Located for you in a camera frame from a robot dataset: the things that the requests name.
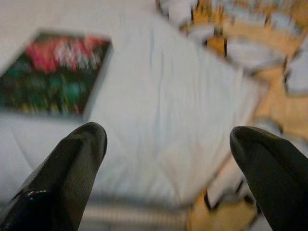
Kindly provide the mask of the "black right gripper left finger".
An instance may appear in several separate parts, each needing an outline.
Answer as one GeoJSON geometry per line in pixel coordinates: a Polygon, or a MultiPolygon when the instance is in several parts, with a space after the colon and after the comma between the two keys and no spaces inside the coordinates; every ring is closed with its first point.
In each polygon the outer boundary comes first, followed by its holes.
{"type": "Polygon", "coordinates": [[[76,231],[107,149],[105,129],[86,123],[63,138],[0,212],[2,231],[76,231]]]}

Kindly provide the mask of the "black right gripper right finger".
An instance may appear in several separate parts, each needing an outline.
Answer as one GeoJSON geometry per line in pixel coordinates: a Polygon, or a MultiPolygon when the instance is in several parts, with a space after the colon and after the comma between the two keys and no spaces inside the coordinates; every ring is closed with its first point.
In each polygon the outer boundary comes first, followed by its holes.
{"type": "Polygon", "coordinates": [[[308,229],[308,159],[291,142],[263,129],[234,127],[232,156],[274,231],[308,229]]]}

